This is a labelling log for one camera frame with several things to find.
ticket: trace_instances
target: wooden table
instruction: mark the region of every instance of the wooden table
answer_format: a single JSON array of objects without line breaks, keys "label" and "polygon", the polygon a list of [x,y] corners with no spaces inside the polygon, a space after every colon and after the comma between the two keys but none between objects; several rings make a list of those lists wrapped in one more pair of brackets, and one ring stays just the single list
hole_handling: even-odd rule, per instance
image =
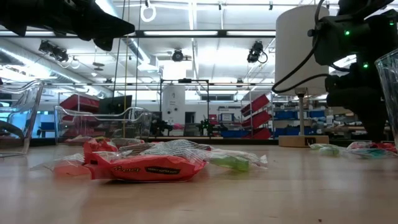
[{"label": "wooden table", "polygon": [[80,148],[33,148],[0,159],[0,223],[397,223],[398,160],[320,157],[277,146],[265,171],[208,165],[191,182],[123,184],[53,179],[29,167]]}]

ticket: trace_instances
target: clear plastic container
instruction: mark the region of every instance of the clear plastic container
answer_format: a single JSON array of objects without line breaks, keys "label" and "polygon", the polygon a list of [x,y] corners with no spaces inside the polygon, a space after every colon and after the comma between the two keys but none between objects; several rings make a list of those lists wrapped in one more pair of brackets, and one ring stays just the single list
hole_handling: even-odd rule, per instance
[{"label": "clear plastic container", "polygon": [[28,153],[43,86],[32,81],[20,89],[0,87],[0,157]]},{"label": "clear plastic container", "polygon": [[57,143],[83,144],[89,138],[149,138],[152,113],[131,107],[122,114],[93,114],[54,108]]},{"label": "clear plastic container", "polygon": [[389,122],[398,145],[398,49],[375,62],[386,101]]}]

